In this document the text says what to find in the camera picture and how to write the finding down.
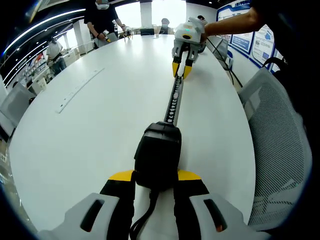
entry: gray plastic handle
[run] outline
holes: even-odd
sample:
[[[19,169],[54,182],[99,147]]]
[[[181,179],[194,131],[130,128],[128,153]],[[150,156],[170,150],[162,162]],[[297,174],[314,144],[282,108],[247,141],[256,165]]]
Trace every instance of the gray plastic handle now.
[[[262,240],[270,237],[266,232],[256,232],[247,226],[242,213],[217,194],[191,196],[189,199],[198,218],[201,240]],[[221,232],[216,230],[213,217],[205,204],[205,200],[209,199],[213,200],[226,223],[226,229]]]
[[[103,203],[90,232],[81,229],[81,224],[94,202]],[[112,213],[119,201],[118,197],[91,193],[81,202],[69,209],[64,221],[55,229],[42,230],[38,233],[40,240],[106,240]]]

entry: chair backrest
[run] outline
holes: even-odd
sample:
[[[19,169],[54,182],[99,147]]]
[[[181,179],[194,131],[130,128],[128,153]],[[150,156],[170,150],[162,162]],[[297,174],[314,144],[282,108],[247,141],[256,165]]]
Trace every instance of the chair backrest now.
[[[142,28],[140,29],[141,36],[155,35],[155,30],[153,28]]]
[[[226,61],[228,56],[228,41],[219,36],[209,36],[208,40],[209,44],[207,44],[207,47],[212,51],[213,55],[218,60]]]
[[[33,93],[28,91],[22,84],[17,83],[1,104],[0,112],[17,127],[29,107],[29,99],[34,97]]]
[[[299,199],[312,167],[302,117],[285,88],[261,68],[241,89],[255,155],[255,193],[248,225],[278,227]]]

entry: robot end effector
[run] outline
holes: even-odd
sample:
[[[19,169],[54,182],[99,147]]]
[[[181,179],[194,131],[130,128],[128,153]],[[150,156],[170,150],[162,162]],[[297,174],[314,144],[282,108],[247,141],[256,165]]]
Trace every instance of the robot end effector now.
[[[188,51],[187,59],[183,72],[183,78],[186,78],[192,69],[192,64],[198,58],[198,51],[201,48],[201,34],[205,33],[204,24],[197,18],[190,17],[189,21],[182,23],[177,27],[174,34],[174,47],[172,49],[172,70],[176,77],[182,60],[182,54]]]

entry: led light strip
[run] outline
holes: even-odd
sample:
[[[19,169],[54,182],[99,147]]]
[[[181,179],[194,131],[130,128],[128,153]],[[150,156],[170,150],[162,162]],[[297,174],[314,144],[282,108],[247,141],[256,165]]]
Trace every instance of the led light strip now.
[[[19,39],[21,39],[24,35],[28,34],[29,32],[31,32],[33,29],[39,27],[40,25],[44,24],[44,23],[47,23],[53,19],[56,19],[56,18],[59,18],[59,17],[62,17],[62,16],[65,16],[65,15],[68,15],[68,14],[74,14],[74,13],[78,13],[78,12],[83,12],[85,11],[86,9],[85,8],[82,8],[82,9],[78,9],[78,10],[73,10],[73,11],[67,11],[67,12],[64,12],[64,13],[61,13],[59,15],[56,15],[56,16],[52,16],[44,21],[41,21],[39,22],[38,24],[30,27],[28,30],[26,30],[25,32],[23,32],[22,34],[20,34],[16,39],[13,40],[13,42],[11,42],[9,44],[9,46],[6,47],[6,49],[3,51],[2,53],[2,56],[8,51],[9,48],[11,48]]]
[[[56,37],[58,37],[58,36],[60,36],[60,35],[62,35],[62,34],[65,34],[65,33],[68,32],[68,31],[69,31],[69,30],[64,31],[64,32],[61,32],[61,33],[57,34],[56,36],[54,36],[53,38],[55,39]]]
[[[11,74],[11,72],[29,55],[31,54],[34,50],[36,50],[37,48],[39,48],[40,46],[42,46],[43,44],[45,44],[47,41],[44,41],[43,43],[41,43],[39,46],[37,46],[36,48],[34,48],[33,50],[31,50],[27,55],[25,55],[12,69],[11,71],[5,76],[5,78],[3,79],[3,81],[5,81],[7,79],[7,77],[9,77],[9,75]]]
[[[34,57],[36,57],[39,53],[43,52],[43,51],[44,51],[45,49],[47,49],[48,47],[49,47],[49,46],[44,47],[43,49],[41,49],[40,51],[38,51],[35,55],[33,55],[28,61],[26,61],[26,62],[22,65],[22,67],[20,67],[20,68],[16,71],[16,73],[10,78],[10,80],[8,81],[8,83],[7,83],[4,87],[7,87],[7,86],[11,83],[12,79],[17,75],[17,73],[18,73],[22,68],[24,68],[25,65],[27,65],[28,62],[30,62],[32,59],[34,59]]]
[[[69,20],[61,21],[61,22],[59,22],[59,23],[57,23],[57,24],[54,24],[54,25],[52,25],[52,26],[47,27],[46,29],[51,29],[51,28],[53,28],[53,27],[55,27],[55,26],[58,26],[58,25],[61,25],[61,24],[64,24],[64,23],[68,23],[68,22],[70,22],[70,21],[72,21],[72,20],[75,20],[75,19],[81,19],[81,18],[84,18],[84,17],[85,17],[85,16],[78,16],[78,17],[71,18],[71,19],[69,19]],[[33,39],[35,36],[38,36],[39,34],[43,33],[44,31],[45,31],[45,30],[42,30],[42,31],[36,33],[35,35],[31,36],[30,38],[28,38],[26,41],[24,41],[24,42],[19,46],[19,48],[21,49],[22,46],[23,46],[25,43],[27,43],[28,41],[30,41],[31,39]],[[11,55],[9,55],[9,56],[6,57],[5,61],[3,62],[3,65],[6,63],[6,61],[7,61],[16,51],[17,51],[17,50],[13,51],[13,52],[11,53]]]

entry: yellow trim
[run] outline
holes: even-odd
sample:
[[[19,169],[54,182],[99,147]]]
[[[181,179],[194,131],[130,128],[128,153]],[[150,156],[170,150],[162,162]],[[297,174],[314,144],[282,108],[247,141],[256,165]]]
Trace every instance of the yellow trim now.
[[[190,38],[189,38],[189,39],[187,39],[187,40],[192,39],[192,36],[191,36],[191,35],[189,35],[189,34],[183,34],[183,35],[182,35],[182,37],[183,37],[183,36],[188,36],[188,37],[190,37]]]
[[[130,182],[132,173],[133,173],[133,170],[121,171],[109,177],[109,180]]]
[[[183,73],[183,78],[186,79],[191,72],[192,66],[185,66],[184,67],[184,73]]]
[[[201,177],[193,172],[179,169],[178,170],[178,179],[179,179],[179,181],[201,180]]]
[[[177,71],[178,71],[179,63],[173,62],[172,63],[172,70],[173,70],[173,76],[176,77]]]

